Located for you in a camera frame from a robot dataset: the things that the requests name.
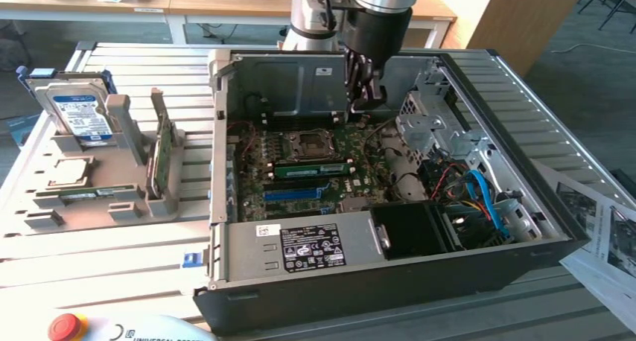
table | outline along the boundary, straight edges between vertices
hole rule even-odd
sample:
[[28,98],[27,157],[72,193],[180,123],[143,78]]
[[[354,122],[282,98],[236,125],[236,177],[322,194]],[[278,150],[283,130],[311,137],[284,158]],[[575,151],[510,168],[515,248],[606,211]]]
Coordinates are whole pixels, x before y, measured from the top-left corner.
[[[430,30],[419,47],[439,48],[455,14],[442,0],[418,0],[410,28]],[[172,0],[170,31],[174,43],[186,43],[186,23],[290,25],[291,0]]]
[[90,22],[163,22],[170,0],[0,0],[0,19]]
[[[182,195],[190,197],[206,196],[210,189],[207,164],[215,114],[207,62],[214,48],[231,47],[100,43],[94,49],[78,50],[67,66],[68,71],[95,71],[107,65],[119,92],[131,96],[131,114],[143,131],[154,130],[158,123],[148,91],[154,86],[164,91],[171,118],[188,133],[192,164],[184,166],[188,170],[182,175],[186,173],[192,181],[182,183]],[[528,95],[527,85],[502,58],[484,50],[446,52],[528,156],[619,198],[615,180],[544,103]],[[52,133],[54,125],[43,115],[0,189],[0,211],[11,191],[22,187],[20,175],[38,169],[30,160],[40,156],[46,148],[40,141]],[[202,209],[199,218],[180,223],[0,238],[0,261],[7,259],[0,262],[0,304],[28,308],[32,302],[34,307],[87,315],[118,314],[122,310],[166,314],[207,327],[191,296],[180,292],[192,277],[192,270],[179,269],[183,252],[203,249],[210,242],[210,203],[206,199],[195,202],[208,208]],[[6,227],[6,219],[0,220],[0,227]],[[371,336],[375,340],[634,340],[628,332],[568,271],[552,267],[530,272],[495,293],[228,340],[278,340],[283,336],[287,340],[314,341]]]
[[[0,19],[167,23],[172,42],[186,44],[187,23],[290,25],[291,0],[0,0]],[[442,0],[418,0],[408,39],[439,48],[455,14]]]

blue hard drive label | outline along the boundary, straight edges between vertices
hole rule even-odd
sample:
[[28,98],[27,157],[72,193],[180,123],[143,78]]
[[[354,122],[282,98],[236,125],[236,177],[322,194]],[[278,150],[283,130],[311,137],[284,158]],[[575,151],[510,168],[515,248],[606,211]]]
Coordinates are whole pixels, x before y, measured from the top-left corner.
[[86,141],[112,137],[112,129],[95,95],[58,95],[54,101],[72,134]]
[[54,97],[58,103],[75,103],[82,101],[98,101],[94,95],[59,95]]

red button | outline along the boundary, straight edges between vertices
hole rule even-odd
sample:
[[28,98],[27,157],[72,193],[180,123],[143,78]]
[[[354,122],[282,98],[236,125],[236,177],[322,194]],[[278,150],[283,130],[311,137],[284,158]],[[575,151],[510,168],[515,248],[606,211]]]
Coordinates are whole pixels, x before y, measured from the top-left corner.
[[72,313],[59,315],[50,325],[50,339],[52,341],[70,341],[80,332],[82,321]]

motherboard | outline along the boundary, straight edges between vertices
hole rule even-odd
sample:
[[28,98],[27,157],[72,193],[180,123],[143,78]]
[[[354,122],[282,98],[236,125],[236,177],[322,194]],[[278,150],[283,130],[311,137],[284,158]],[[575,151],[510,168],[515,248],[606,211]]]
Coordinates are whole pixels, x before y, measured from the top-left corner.
[[378,124],[274,130],[246,124],[236,142],[238,222],[306,217],[363,210],[388,202],[382,156],[374,164]]

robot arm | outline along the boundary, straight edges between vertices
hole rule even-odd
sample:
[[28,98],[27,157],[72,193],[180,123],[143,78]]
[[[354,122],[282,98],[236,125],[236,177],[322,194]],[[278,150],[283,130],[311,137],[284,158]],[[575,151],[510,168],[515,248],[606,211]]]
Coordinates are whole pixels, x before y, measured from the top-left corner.
[[384,64],[402,48],[416,0],[292,0],[291,36],[283,49],[338,49],[346,45],[350,110],[376,109],[387,101],[380,85]]

